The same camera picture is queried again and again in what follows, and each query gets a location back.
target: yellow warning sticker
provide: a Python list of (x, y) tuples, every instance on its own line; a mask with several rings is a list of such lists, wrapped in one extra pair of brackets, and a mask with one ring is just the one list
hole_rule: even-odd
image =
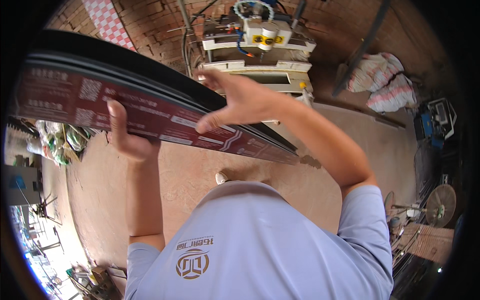
[(275, 40), (274, 40), (271, 37), (266, 37), (266, 36), (253, 36), (252, 43), (269, 46), (272, 43), (281, 44), (283, 42), (283, 38), (284, 38), (283, 36), (277, 36), (275, 37)]

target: light blue t-shirt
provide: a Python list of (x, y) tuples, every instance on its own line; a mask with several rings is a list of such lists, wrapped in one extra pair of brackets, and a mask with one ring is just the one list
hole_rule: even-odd
[(127, 273), (127, 300), (388, 299), (392, 254), (382, 194), (376, 186), (351, 191), (334, 235), (268, 185), (226, 182), (161, 253), (131, 244)]

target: qr code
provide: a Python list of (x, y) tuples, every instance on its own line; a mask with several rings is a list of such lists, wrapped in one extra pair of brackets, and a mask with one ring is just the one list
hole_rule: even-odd
[(96, 101), (98, 93), (102, 88), (102, 83), (100, 81), (91, 80), (84, 78), (82, 80), (82, 87), (80, 88), (80, 99)]
[(75, 124), (80, 126), (90, 126), (95, 113), (88, 109), (77, 108), (75, 112)]

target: white machine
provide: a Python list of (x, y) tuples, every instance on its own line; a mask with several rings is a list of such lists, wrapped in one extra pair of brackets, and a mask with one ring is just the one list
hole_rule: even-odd
[[(260, 0), (237, 1), (227, 24), (221, 20), (204, 23), (202, 45), (209, 62), (201, 68), (247, 76), (311, 106), (313, 88), (307, 72), (312, 65), (308, 57), (316, 43), (299, 24), (305, 5), (305, 0), (300, 2), (292, 19), (290, 15), (277, 15), (271, 5)], [(234, 59), (242, 57), (239, 52), (249, 58)]]

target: red and white checkered tile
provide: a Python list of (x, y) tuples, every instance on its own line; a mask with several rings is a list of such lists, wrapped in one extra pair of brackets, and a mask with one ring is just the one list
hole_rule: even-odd
[(82, 0), (103, 39), (136, 52), (111, 0)]

